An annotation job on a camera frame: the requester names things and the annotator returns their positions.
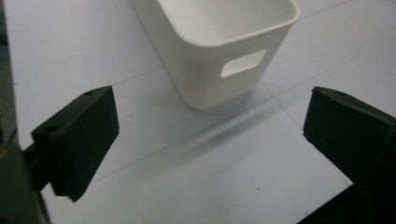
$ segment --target white plastic bin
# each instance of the white plastic bin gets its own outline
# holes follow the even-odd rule
[[[131,0],[183,101],[208,108],[259,83],[300,10],[293,0]]]

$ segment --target bin rim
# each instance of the bin rim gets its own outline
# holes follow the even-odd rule
[[[268,33],[272,33],[274,31],[277,31],[281,28],[284,28],[286,26],[292,26],[295,22],[297,22],[297,20],[300,18],[301,15],[301,10],[300,7],[297,5],[297,3],[295,2],[295,0],[287,0],[289,1],[295,10],[295,14],[294,17],[288,21],[285,22],[281,22],[277,25],[273,25],[270,27],[267,27],[265,29],[260,29],[258,31],[255,32],[251,32],[245,35],[240,35],[240,36],[236,36],[233,38],[228,38],[225,39],[223,41],[219,41],[217,43],[214,44],[203,44],[200,43],[199,41],[193,40],[191,38],[188,38],[186,35],[183,34],[183,32],[181,31],[181,29],[177,26],[177,24],[175,23],[175,20],[173,19],[173,17],[169,14],[169,12],[166,9],[166,6],[163,4],[163,1],[161,0],[157,0],[158,3],[160,4],[160,6],[163,9],[163,13],[165,14],[166,18],[169,20],[169,22],[172,24],[173,29],[175,30],[175,32],[177,33],[178,37],[188,46],[193,47],[193,48],[197,48],[197,49],[217,49],[217,48],[221,48],[224,46],[228,46],[228,45],[232,45],[235,44],[237,42],[240,41],[244,41],[250,38],[254,38],[256,36],[262,35],[262,34],[268,34]]]

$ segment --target white table surface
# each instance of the white table surface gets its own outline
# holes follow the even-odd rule
[[[53,223],[297,223],[350,186],[302,136],[310,90],[396,116],[396,3],[298,1],[251,94],[189,109],[128,0],[6,0],[19,138],[113,85],[120,135],[77,202],[43,190]]]

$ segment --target bin handle cutout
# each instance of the bin handle cutout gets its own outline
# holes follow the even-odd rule
[[[262,49],[227,62],[222,69],[221,77],[230,77],[250,68],[256,67],[262,62],[266,52],[266,49]]]

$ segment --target screw hole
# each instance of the screw hole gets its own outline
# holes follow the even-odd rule
[[[0,148],[0,159],[2,159],[3,157],[5,157],[7,154],[7,150],[4,148]]]
[[[53,125],[53,126],[49,126],[48,128],[46,128],[46,132],[47,133],[54,133],[56,130],[58,130],[59,129],[59,127],[58,126],[56,126],[56,125]]]

